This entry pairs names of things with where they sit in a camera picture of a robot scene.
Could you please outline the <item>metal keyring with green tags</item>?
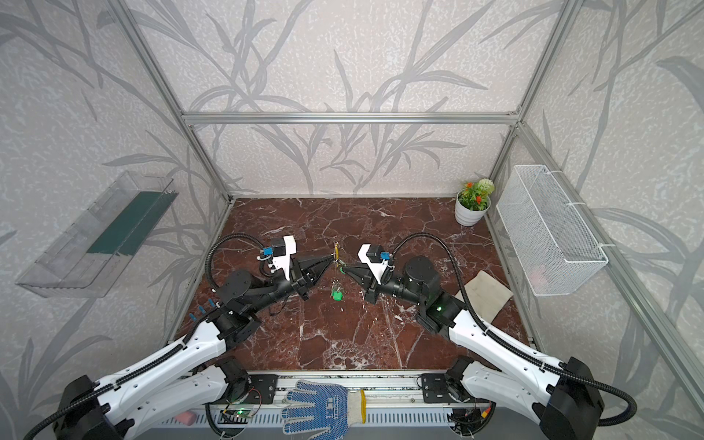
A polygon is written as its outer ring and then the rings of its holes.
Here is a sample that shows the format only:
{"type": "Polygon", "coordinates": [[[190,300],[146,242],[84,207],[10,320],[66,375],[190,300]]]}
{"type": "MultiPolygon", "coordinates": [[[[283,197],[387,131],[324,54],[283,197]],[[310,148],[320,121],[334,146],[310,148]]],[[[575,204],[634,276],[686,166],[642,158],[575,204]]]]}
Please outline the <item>metal keyring with green tags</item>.
{"type": "Polygon", "coordinates": [[[331,284],[331,298],[336,302],[341,302],[344,299],[345,290],[341,280],[337,278],[337,273],[343,273],[345,264],[340,258],[340,245],[338,242],[335,242],[334,247],[334,265],[336,275],[334,276],[331,284]]]}

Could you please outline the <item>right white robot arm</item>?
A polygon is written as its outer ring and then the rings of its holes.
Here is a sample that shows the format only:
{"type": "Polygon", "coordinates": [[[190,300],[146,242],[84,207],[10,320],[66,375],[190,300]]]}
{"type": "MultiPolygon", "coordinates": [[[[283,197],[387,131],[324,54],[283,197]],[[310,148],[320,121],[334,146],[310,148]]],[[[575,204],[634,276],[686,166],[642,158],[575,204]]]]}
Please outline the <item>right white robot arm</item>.
{"type": "Polygon", "coordinates": [[[367,302],[381,295],[416,305],[416,320],[487,360],[469,361],[458,377],[461,399],[486,399],[536,423],[548,439],[590,439],[597,428],[624,424],[637,413],[627,392],[596,381],[590,368],[571,357],[563,362],[498,330],[482,319],[469,295],[447,293],[431,260],[416,256],[401,271],[394,252],[380,245],[360,247],[359,263],[341,271],[361,286],[367,302]]]}

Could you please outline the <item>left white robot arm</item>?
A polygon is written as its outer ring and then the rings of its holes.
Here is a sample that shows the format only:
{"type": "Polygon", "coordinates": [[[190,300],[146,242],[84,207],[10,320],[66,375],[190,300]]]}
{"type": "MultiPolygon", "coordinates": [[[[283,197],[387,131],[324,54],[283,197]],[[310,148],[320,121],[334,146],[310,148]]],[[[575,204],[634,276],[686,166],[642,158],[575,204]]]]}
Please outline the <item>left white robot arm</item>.
{"type": "Polygon", "coordinates": [[[293,236],[264,246],[254,236],[235,233],[208,251],[205,275],[216,305],[188,332],[141,361],[97,381],[87,376],[71,382],[58,410],[29,429],[27,439],[51,428],[59,439],[133,439],[152,425],[201,404],[227,396],[245,397],[249,374],[223,355],[256,333],[259,312],[296,294],[306,300],[334,262],[332,255],[299,260],[293,236]],[[216,251],[232,239],[254,244],[260,254],[260,276],[246,269],[215,281],[216,251]]]}

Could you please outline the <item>blue plastic fork tool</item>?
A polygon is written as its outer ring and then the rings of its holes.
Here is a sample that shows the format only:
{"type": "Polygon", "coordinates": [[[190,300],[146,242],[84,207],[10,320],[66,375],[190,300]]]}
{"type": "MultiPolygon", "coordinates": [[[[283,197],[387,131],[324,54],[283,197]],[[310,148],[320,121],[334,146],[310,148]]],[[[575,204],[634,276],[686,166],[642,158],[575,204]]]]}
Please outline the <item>blue plastic fork tool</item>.
{"type": "Polygon", "coordinates": [[[188,319],[194,323],[206,317],[209,313],[216,310],[217,305],[212,299],[208,299],[204,304],[194,305],[188,313],[188,319]]]}

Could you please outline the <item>beige sponge pad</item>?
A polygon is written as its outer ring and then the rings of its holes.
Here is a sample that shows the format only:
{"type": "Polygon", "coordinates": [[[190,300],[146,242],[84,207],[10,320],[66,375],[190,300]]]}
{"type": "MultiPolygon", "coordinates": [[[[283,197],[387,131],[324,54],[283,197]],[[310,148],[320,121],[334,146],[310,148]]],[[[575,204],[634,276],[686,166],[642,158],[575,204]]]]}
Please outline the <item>beige sponge pad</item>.
{"type": "Polygon", "coordinates": [[[485,271],[480,271],[464,288],[475,312],[489,324],[513,298],[507,287],[485,271]]]}

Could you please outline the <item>potted plant white pot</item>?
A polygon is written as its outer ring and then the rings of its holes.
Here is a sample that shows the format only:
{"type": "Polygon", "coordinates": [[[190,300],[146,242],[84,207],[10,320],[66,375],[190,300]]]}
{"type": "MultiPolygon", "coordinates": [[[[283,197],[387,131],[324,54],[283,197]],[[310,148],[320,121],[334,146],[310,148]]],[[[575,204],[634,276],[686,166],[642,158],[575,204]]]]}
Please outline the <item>potted plant white pot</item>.
{"type": "Polygon", "coordinates": [[[456,195],[456,221],[463,227],[476,225],[490,208],[490,196],[494,191],[494,182],[487,178],[467,183],[456,195]]]}

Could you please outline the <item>blue white work glove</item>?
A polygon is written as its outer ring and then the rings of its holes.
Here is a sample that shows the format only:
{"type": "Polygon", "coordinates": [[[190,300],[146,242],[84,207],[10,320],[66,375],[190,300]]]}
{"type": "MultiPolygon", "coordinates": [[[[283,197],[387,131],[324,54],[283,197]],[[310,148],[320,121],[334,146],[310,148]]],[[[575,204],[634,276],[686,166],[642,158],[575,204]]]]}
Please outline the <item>blue white work glove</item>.
{"type": "Polygon", "coordinates": [[[309,434],[310,439],[340,440],[352,425],[367,420],[364,390],[348,390],[333,384],[297,381],[287,392],[282,410],[282,431],[288,436],[309,434]]]}

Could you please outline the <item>green circuit board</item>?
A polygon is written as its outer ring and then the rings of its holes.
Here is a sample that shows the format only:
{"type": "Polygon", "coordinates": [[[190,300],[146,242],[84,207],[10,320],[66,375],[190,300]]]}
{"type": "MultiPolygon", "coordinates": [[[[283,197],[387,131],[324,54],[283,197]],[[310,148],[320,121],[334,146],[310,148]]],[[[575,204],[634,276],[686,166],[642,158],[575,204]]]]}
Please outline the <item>green circuit board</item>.
{"type": "Polygon", "coordinates": [[[221,420],[227,425],[247,425],[259,413],[259,408],[230,408],[220,412],[221,420]]]}

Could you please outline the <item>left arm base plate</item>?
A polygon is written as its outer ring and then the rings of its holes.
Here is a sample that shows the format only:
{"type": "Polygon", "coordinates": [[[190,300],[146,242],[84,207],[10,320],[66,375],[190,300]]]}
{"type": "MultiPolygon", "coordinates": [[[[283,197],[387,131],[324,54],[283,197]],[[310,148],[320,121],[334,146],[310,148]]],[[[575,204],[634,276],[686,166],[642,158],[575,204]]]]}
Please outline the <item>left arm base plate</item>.
{"type": "Polygon", "coordinates": [[[275,374],[250,375],[242,385],[236,385],[232,392],[235,403],[252,405],[273,404],[279,376],[275,374]]]}

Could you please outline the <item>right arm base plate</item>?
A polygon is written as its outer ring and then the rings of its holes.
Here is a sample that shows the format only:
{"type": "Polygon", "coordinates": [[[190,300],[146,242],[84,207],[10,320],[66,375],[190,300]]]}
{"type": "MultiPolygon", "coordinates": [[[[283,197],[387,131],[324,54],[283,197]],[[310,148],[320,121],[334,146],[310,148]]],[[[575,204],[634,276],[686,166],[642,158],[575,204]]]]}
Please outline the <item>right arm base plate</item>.
{"type": "Polygon", "coordinates": [[[445,373],[425,373],[418,379],[424,403],[474,403],[461,381],[445,373]]]}

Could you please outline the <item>clear plastic wall shelf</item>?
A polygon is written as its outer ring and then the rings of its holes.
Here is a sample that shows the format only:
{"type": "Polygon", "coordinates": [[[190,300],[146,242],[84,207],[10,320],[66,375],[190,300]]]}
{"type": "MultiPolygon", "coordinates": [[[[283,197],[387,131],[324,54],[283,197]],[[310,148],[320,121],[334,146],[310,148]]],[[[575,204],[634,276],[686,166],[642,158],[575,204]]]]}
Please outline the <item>clear plastic wall shelf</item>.
{"type": "Polygon", "coordinates": [[[106,296],[178,195],[170,177],[123,172],[16,285],[43,298],[106,296]]]}

